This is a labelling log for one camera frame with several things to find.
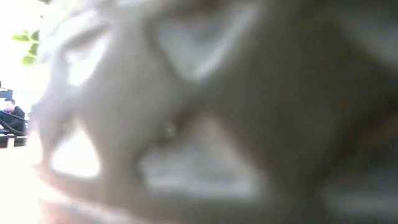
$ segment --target sunlight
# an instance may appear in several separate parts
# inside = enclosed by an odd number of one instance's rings
[[[100,172],[100,160],[85,131],[78,129],[66,140],[52,157],[54,170],[75,177],[95,177]]]

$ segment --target tree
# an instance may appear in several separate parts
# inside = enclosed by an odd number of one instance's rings
[[[44,4],[50,4],[51,0],[38,0]],[[21,63],[23,65],[33,65],[37,58],[37,48],[40,44],[39,41],[40,29],[33,32],[24,30],[21,34],[13,35],[12,39],[18,42],[25,42],[30,44],[27,53],[23,56]]]

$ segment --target dark jacket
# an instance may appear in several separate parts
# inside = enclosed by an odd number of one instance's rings
[[[25,119],[25,112],[22,111],[22,109],[19,106],[16,106],[11,114]],[[3,120],[6,124],[8,124],[8,126],[14,128],[17,131],[23,132],[25,130],[24,121],[13,118],[12,116],[8,116],[4,113],[0,113],[0,119]]]

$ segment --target green leaf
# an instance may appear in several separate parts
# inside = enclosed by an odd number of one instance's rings
[[[23,65],[33,65],[36,61],[36,58],[31,57],[29,55],[25,55],[25,57],[22,58],[21,63]]]
[[[36,56],[36,55],[37,55],[37,47],[38,47],[38,46],[39,46],[38,44],[32,44],[32,45],[30,46],[30,49],[29,49],[29,51],[28,51],[28,54],[31,55],[31,56]]]
[[[39,33],[40,33],[39,30],[35,31],[35,32],[30,36],[30,39],[31,39],[31,40],[35,40],[35,41],[39,41]]]
[[[13,40],[19,41],[19,42],[28,42],[30,41],[29,37],[27,35],[13,35],[11,37]]]

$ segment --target person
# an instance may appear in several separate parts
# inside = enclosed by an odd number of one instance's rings
[[[19,106],[16,106],[15,100],[13,100],[12,98],[7,98],[4,100],[4,102],[5,105],[3,112],[18,116],[20,118],[25,118],[25,112]],[[8,116],[4,113],[0,113],[0,119],[4,121],[6,124],[8,124],[8,126],[17,131],[23,132],[25,129],[25,122],[22,120],[13,118],[12,116]]]

